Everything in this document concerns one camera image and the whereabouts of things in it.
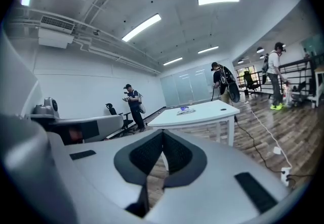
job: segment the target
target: man in white shirt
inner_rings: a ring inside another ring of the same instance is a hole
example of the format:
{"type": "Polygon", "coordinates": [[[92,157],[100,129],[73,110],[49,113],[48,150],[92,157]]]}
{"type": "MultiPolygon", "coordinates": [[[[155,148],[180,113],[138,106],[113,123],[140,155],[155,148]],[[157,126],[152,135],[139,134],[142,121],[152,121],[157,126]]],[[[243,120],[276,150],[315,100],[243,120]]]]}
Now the man in white shirt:
{"type": "Polygon", "coordinates": [[[283,43],[277,42],[274,46],[274,51],[270,53],[268,59],[269,67],[267,75],[269,76],[273,87],[273,103],[270,107],[271,110],[281,110],[282,108],[282,96],[280,93],[278,75],[283,81],[285,81],[284,77],[279,71],[279,57],[281,56],[282,51],[284,50],[283,45],[283,43]]]}

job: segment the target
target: black pants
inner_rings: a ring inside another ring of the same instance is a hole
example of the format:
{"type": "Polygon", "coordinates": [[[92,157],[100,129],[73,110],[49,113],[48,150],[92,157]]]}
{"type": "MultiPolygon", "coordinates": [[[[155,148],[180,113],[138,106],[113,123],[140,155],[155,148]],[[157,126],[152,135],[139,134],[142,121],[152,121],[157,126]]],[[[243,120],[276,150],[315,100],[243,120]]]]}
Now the black pants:
{"type": "Polygon", "coordinates": [[[273,105],[277,106],[282,103],[282,96],[280,94],[280,86],[278,81],[277,74],[268,73],[268,76],[271,80],[272,88],[273,88],[273,105]]]}
{"type": "Polygon", "coordinates": [[[140,108],[138,106],[131,108],[131,113],[132,113],[132,117],[133,117],[134,121],[136,122],[137,126],[140,129],[144,128],[144,122],[142,119],[142,115],[140,113],[140,108]]]}

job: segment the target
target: white cable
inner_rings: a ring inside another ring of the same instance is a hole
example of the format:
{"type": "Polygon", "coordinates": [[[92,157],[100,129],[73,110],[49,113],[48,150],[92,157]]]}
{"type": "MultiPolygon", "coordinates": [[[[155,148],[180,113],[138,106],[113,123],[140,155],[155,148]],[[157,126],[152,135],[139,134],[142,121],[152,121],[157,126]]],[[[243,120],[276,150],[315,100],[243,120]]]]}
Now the white cable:
{"type": "Polygon", "coordinates": [[[254,114],[254,112],[252,111],[252,109],[251,109],[251,108],[249,108],[249,109],[250,109],[251,112],[253,113],[254,117],[258,120],[258,122],[259,122],[259,123],[260,123],[260,124],[261,124],[265,129],[266,129],[266,131],[271,135],[271,137],[272,137],[272,138],[274,139],[274,141],[277,143],[277,146],[278,146],[278,147],[280,148],[280,150],[282,151],[282,153],[283,153],[283,155],[284,155],[284,157],[285,157],[285,159],[286,159],[288,165],[290,166],[290,169],[292,169],[293,166],[290,164],[290,162],[289,162],[289,160],[288,160],[286,154],[284,153],[283,149],[282,149],[281,146],[279,145],[278,141],[273,137],[272,133],[267,129],[267,127],[264,126],[264,125],[262,124],[262,122],[259,120],[259,118],[254,114]]]}

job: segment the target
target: white shirt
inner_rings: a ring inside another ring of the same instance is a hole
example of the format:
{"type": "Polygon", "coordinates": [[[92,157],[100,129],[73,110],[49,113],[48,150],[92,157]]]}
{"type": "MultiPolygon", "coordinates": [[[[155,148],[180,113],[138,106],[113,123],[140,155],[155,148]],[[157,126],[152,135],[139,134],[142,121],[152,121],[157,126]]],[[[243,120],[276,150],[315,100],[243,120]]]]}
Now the white shirt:
{"type": "Polygon", "coordinates": [[[271,74],[277,74],[277,72],[275,71],[275,67],[279,67],[280,65],[280,62],[279,62],[279,56],[278,54],[275,52],[275,51],[272,51],[269,55],[269,58],[268,58],[268,65],[269,65],[269,68],[268,68],[268,73],[271,73],[271,74]]]}

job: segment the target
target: neon yellow shoe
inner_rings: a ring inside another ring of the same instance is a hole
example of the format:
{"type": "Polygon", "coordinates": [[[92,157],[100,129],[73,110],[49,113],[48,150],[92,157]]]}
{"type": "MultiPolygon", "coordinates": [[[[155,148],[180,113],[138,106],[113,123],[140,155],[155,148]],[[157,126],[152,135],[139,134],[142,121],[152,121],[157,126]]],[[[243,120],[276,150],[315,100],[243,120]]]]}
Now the neon yellow shoe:
{"type": "Polygon", "coordinates": [[[279,110],[281,110],[282,109],[282,104],[279,104],[279,105],[277,105],[276,107],[275,107],[275,110],[277,110],[277,111],[279,111],[279,110]]]}

